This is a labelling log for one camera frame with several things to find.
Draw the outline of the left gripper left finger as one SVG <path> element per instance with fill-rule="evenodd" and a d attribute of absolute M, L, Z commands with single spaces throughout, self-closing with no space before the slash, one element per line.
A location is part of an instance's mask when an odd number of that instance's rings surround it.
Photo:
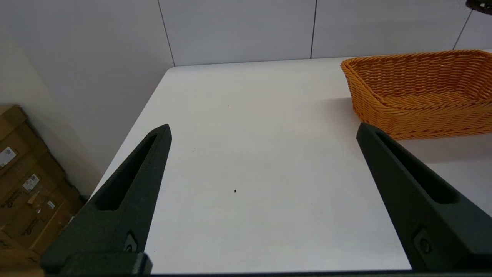
<path fill-rule="evenodd" d="M 171 147 L 170 126 L 150 131 L 42 255 L 46 275 L 149 275 L 145 253 Z"/>

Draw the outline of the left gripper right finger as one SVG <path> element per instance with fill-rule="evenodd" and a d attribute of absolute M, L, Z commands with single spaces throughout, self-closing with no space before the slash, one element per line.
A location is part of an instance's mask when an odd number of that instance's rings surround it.
<path fill-rule="evenodd" d="M 356 139 L 413 270 L 491 271 L 486 212 L 379 128 Z"/>

